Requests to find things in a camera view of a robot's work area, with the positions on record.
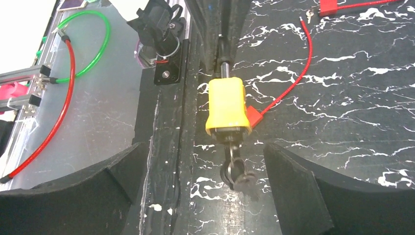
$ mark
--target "table surface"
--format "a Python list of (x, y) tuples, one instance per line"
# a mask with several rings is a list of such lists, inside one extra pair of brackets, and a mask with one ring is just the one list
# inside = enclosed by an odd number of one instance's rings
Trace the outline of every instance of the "table surface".
[[(244, 80), (248, 106), (264, 109), (301, 73), (308, 45), (299, 16), (313, 6), (313, 0), (252, 3), (232, 71)], [(223, 146), (204, 131), (211, 77), (199, 74), (193, 153), (182, 160), (188, 234), (281, 234), (266, 173), (273, 169), (263, 160), (268, 142), (359, 180), (415, 187), (414, 6), (406, 0), (311, 19), (307, 75), (241, 148), (258, 176), (259, 202), (221, 182)]]

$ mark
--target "green cable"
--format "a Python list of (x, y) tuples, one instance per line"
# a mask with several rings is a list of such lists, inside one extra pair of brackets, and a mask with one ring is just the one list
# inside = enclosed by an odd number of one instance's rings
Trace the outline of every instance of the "green cable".
[[(60, 24), (58, 24), (58, 28), (59, 29), (62, 29), (71, 20), (77, 18), (78, 16), (82, 16), (82, 15), (86, 15), (86, 14), (92, 14), (92, 15), (97, 15), (97, 16), (101, 17), (104, 20), (104, 23), (105, 23), (106, 33), (105, 33), (104, 42), (102, 43), (102, 46), (99, 49), (99, 51), (96, 54), (96, 56), (94, 57), (94, 59), (83, 70), (81, 70), (80, 72), (78, 72), (76, 74), (75, 78), (78, 78), (78, 77), (86, 74), (89, 70), (91, 70), (96, 65), (96, 63), (98, 63), (98, 61), (102, 57), (102, 54), (104, 54), (104, 51), (105, 51), (105, 49), (108, 46), (108, 41), (110, 39), (110, 34), (111, 34), (111, 25), (110, 25), (109, 20), (107, 19), (107, 17), (104, 16), (104, 14), (102, 14), (99, 11), (81, 11), (81, 12), (78, 12), (76, 14), (73, 14), (73, 15), (69, 16), (68, 18), (64, 19), (62, 22), (60, 22)], [(67, 77), (67, 78), (61, 78), (61, 79), (57, 79), (56, 80), (56, 83), (65, 83), (65, 82), (69, 82), (69, 77)]]

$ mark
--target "key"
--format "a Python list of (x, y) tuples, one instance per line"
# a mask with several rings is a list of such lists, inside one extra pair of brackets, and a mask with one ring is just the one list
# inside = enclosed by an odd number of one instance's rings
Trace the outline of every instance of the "key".
[(311, 10), (311, 9), (309, 9), (306, 13), (305, 13), (305, 15), (307, 16), (307, 23), (309, 24), (309, 23), (311, 23), (311, 17), (312, 16), (314, 16), (314, 12)]
[(240, 175), (233, 184), (233, 190), (250, 196), (253, 201), (259, 200), (258, 189), (256, 188), (257, 178), (253, 173)]

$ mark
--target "bolt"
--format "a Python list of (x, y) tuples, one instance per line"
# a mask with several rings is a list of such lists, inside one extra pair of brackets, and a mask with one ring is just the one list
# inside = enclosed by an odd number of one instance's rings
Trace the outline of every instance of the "bolt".
[(162, 74), (161, 74), (161, 76), (163, 77), (163, 78), (168, 78), (169, 76), (170, 76), (170, 72), (169, 71), (164, 71)]

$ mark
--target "black strap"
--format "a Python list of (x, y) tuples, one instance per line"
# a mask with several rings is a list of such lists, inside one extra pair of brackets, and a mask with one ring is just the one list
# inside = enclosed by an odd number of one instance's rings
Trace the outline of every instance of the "black strap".
[(174, 6), (171, 7), (172, 12), (174, 13), (175, 11), (179, 10), (177, 12), (177, 14), (171, 19), (171, 22), (176, 21), (183, 13), (183, 7), (176, 4)]

